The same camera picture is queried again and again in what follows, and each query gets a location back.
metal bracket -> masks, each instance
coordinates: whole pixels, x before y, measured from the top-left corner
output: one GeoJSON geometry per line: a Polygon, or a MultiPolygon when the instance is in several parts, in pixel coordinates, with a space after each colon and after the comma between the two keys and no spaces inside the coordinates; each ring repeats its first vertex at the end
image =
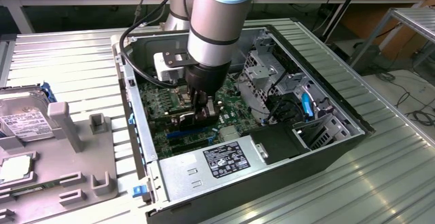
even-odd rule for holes
{"type": "Polygon", "coordinates": [[[170,68],[177,68],[189,65],[198,65],[199,63],[191,58],[185,49],[167,50],[163,53],[165,64],[170,68]]]}

metal rack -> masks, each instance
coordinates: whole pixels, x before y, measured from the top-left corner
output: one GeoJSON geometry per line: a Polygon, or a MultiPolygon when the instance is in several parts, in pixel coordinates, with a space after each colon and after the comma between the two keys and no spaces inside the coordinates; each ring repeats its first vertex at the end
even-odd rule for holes
{"type": "Polygon", "coordinates": [[[362,49],[359,50],[359,54],[354,56],[354,59],[351,59],[351,67],[354,69],[358,69],[362,66],[359,59],[391,19],[397,19],[399,23],[402,23],[402,26],[399,26],[395,31],[390,33],[386,39],[390,40],[391,38],[394,38],[394,35],[398,33],[403,25],[406,25],[413,30],[415,30],[415,32],[419,33],[430,42],[435,43],[435,9],[391,8],[385,17],[382,18],[367,41],[365,42],[362,49]]]}

metal table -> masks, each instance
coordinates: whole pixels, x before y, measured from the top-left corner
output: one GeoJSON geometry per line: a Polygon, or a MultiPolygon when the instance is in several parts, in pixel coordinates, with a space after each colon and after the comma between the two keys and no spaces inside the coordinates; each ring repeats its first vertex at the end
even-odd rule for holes
{"type": "MultiPolygon", "coordinates": [[[[398,28],[395,28],[389,36],[386,37],[385,41],[379,45],[379,49],[382,50],[390,40],[394,38],[399,30],[402,29],[403,25],[410,27],[419,33],[430,42],[435,43],[435,9],[433,8],[391,8],[386,13],[385,17],[382,18],[374,32],[371,33],[367,41],[365,42],[359,54],[357,55],[355,59],[351,60],[351,67],[358,67],[361,63],[361,57],[363,53],[367,51],[370,45],[373,44],[374,40],[377,39],[378,34],[383,30],[385,26],[390,22],[391,19],[397,19],[402,24],[398,28]]],[[[431,54],[431,52],[426,53],[422,59],[415,62],[418,65],[431,54]]]]}
{"type": "MultiPolygon", "coordinates": [[[[273,24],[377,129],[377,134],[322,173],[217,216],[205,223],[430,223],[435,216],[435,145],[302,24],[273,24]]],[[[151,27],[139,32],[158,31],[151,27]]],[[[111,35],[118,30],[20,35],[8,85],[46,79],[72,118],[113,117],[121,197],[42,223],[141,223],[139,202],[127,189],[137,179],[119,95],[111,35]]]]}

warning label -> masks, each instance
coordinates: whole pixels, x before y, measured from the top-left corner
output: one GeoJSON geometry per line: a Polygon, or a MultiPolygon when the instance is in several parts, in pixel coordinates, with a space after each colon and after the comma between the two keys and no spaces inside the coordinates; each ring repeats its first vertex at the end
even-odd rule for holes
{"type": "Polygon", "coordinates": [[[46,117],[40,111],[2,116],[0,120],[20,139],[52,132],[46,117]]]}
{"type": "Polygon", "coordinates": [[[203,151],[215,178],[251,167],[238,142],[203,151]]]}

robotic arm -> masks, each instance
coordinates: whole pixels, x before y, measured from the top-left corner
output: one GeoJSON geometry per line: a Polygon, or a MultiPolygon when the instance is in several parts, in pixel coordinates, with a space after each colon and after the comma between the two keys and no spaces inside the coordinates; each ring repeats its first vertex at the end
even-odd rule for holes
{"type": "MultiPolygon", "coordinates": [[[[171,15],[187,17],[179,1],[171,0],[171,15]]],[[[251,1],[194,0],[187,56],[195,64],[185,67],[195,111],[187,120],[193,124],[202,121],[206,126],[207,121],[218,120],[213,102],[226,81],[251,1]]]]}

